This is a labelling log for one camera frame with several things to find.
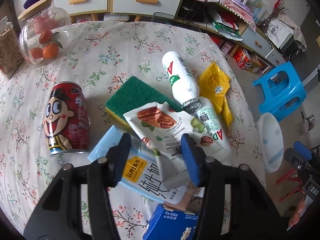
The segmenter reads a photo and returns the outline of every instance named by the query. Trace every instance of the jar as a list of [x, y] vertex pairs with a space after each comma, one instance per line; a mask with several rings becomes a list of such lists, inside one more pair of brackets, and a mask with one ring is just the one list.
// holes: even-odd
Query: jar
[[24, 22], [19, 36], [19, 49], [25, 60], [33, 65], [51, 62], [70, 43], [70, 25], [66, 10], [54, 6], [53, 0], [40, 0], [18, 17]]
[[0, 73], [7, 79], [13, 74], [23, 62], [19, 52], [18, 40], [13, 30], [12, 23], [4, 17], [0, 21]]

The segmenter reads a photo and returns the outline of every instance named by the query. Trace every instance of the blue plastic stool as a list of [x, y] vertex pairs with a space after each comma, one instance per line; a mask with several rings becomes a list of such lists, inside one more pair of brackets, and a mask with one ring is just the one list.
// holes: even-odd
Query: blue plastic stool
[[[276, 84], [270, 78], [281, 71], [287, 74], [287, 78]], [[306, 91], [291, 62], [281, 64], [258, 80], [253, 81], [254, 86], [258, 84], [262, 86], [265, 95], [264, 103], [259, 105], [260, 113], [270, 112], [278, 121], [281, 121], [296, 110], [307, 97]], [[289, 106], [286, 105], [291, 100], [295, 101]]]

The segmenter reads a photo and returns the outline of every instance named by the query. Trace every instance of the table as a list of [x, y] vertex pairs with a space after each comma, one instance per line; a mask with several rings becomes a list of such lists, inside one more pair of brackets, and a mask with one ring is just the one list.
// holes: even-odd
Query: table
[[[115, 122], [104, 104], [131, 76], [172, 97], [161, 59], [168, 51], [181, 54], [197, 78], [216, 61], [230, 79], [227, 94], [233, 124], [226, 131], [233, 149], [232, 165], [246, 163], [265, 186], [261, 145], [252, 114], [234, 73], [207, 34], [152, 22], [88, 22], [60, 28], [70, 44], [45, 66], [21, 65], [13, 78], [0, 79], [0, 207], [20, 231], [39, 198], [65, 163], [89, 163], [87, 154], [50, 156], [42, 120], [52, 87], [62, 81], [80, 84], [91, 121], [90, 149]], [[122, 185], [108, 189], [122, 239], [141, 239], [157, 203]], [[191, 205], [199, 205], [195, 197]], [[84, 231], [89, 233], [86, 188], [81, 202]], [[229, 198], [223, 231], [228, 230]]]

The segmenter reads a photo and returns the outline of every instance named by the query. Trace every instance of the qr code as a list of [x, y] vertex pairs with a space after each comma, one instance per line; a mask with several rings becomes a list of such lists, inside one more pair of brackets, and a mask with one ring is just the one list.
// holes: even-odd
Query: qr code
[[208, 121], [208, 120], [209, 120], [209, 117], [208, 117], [207, 114], [202, 114], [202, 115], [200, 116], [200, 121], [201, 121], [201, 122], [205, 122], [205, 121]]

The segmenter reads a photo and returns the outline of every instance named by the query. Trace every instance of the red can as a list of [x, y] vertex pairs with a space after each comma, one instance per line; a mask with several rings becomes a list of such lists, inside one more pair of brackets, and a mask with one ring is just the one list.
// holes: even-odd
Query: red can
[[46, 106], [44, 133], [50, 154], [86, 152], [89, 119], [81, 87], [73, 82], [56, 84]]

